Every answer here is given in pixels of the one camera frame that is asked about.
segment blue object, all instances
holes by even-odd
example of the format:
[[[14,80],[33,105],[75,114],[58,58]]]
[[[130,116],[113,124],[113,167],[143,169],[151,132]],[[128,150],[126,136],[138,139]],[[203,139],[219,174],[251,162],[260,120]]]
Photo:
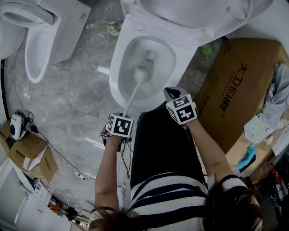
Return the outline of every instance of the blue object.
[[[252,160],[253,156],[256,153],[256,148],[257,148],[257,146],[254,145],[253,147],[247,149],[247,155],[245,156],[244,159],[239,161],[239,163],[236,166],[237,169],[241,169],[241,168],[245,167]]]

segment toilet brush head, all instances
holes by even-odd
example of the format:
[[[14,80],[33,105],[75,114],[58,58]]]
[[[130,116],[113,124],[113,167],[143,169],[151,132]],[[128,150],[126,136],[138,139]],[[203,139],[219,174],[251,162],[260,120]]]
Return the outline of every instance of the toilet brush head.
[[[136,82],[142,81],[143,83],[150,78],[149,71],[146,67],[138,66],[134,71],[134,79]]]

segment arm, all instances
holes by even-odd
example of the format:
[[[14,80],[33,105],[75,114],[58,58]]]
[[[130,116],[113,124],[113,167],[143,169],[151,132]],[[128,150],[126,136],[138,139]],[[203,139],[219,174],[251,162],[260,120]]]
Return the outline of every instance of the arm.
[[[119,211],[117,197],[117,147],[121,137],[107,138],[103,159],[95,179],[95,206]]]
[[[200,152],[208,176],[215,174],[215,182],[218,183],[225,176],[234,174],[223,150],[210,137],[200,122],[197,119],[191,120],[187,126]]]

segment striped shirt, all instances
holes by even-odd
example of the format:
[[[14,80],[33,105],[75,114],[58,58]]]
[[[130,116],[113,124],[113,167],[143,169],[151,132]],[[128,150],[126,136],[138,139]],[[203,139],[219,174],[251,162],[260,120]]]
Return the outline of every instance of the striped shirt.
[[[221,180],[225,190],[246,185],[235,175]],[[200,230],[207,185],[178,172],[168,172],[150,177],[131,191],[130,210],[142,217],[150,230]],[[105,207],[108,213],[112,208]],[[92,211],[89,230],[95,229],[100,219],[98,211]]]

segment black skirt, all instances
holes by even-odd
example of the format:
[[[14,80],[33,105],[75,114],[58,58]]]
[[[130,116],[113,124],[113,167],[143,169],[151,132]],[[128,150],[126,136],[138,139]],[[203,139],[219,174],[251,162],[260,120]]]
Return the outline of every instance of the black skirt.
[[[140,115],[133,151],[131,188],[166,172],[181,172],[205,184],[189,129],[177,124],[164,105]]]

